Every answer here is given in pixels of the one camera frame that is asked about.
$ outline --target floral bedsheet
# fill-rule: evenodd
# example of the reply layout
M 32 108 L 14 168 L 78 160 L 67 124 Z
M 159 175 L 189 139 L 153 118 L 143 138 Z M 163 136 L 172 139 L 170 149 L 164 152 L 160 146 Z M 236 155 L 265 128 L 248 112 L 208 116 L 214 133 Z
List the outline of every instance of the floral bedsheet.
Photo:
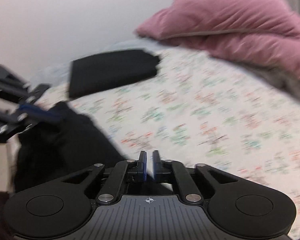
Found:
M 159 52 L 152 79 L 71 101 L 127 158 L 153 150 L 192 167 L 206 163 L 287 194 L 297 207 L 290 231 L 300 238 L 300 104 L 206 52 Z M 40 99 L 67 99 L 67 84 Z

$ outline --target pillow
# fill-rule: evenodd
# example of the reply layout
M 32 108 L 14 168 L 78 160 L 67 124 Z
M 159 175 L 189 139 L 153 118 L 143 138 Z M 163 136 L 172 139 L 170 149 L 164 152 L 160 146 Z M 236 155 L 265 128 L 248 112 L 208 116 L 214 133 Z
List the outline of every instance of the pillow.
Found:
M 300 38 L 299 20 L 285 0 L 174 0 L 136 32 L 157 40 L 233 32 Z

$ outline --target circular pad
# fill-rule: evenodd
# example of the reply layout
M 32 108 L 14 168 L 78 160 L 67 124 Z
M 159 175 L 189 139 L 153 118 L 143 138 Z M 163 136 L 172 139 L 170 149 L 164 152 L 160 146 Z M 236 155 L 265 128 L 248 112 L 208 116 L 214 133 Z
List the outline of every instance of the circular pad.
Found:
M 56 238 L 82 226 L 91 211 L 78 185 L 49 182 L 12 196 L 4 206 L 4 218 L 23 238 Z
M 272 202 L 263 196 L 247 195 L 237 199 L 237 209 L 249 216 L 263 216 L 268 214 L 272 208 Z
M 289 232 L 296 208 L 288 196 L 277 190 L 239 180 L 217 188 L 208 213 L 232 235 L 270 239 Z
M 32 198 L 26 205 L 27 211 L 39 217 L 54 215 L 62 208 L 63 200 L 51 195 L 43 195 Z

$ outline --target black cloth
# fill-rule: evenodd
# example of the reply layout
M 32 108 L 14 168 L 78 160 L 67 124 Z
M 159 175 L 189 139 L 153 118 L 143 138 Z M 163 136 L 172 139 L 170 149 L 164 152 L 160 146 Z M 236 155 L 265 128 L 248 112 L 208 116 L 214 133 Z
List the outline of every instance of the black cloth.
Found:
M 159 57 L 142 50 L 107 52 L 75 60 L 69 97 L 79 98 L 154 77 L 159 62 Z
M 65 102 L 51 111 L 63 116 L 57 126 L 39 123 L 18 135 L 15 191 L 34 187 L 79 171 L 94 163 L 114 167 L 125 160 L 85 115 L 77 114 Z

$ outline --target ribbed gray plate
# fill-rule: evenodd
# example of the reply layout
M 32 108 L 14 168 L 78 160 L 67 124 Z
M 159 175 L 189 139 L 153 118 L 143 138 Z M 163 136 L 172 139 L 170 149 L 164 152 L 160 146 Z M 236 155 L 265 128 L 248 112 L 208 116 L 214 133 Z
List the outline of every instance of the ribbed gray plate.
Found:
M 59 240 L 239 240 L 210 222 L 202 208 L 176 196 L 123 196 L 98 207 L 76 232 Z M 288 240 L 280 236 L 277 240 Z

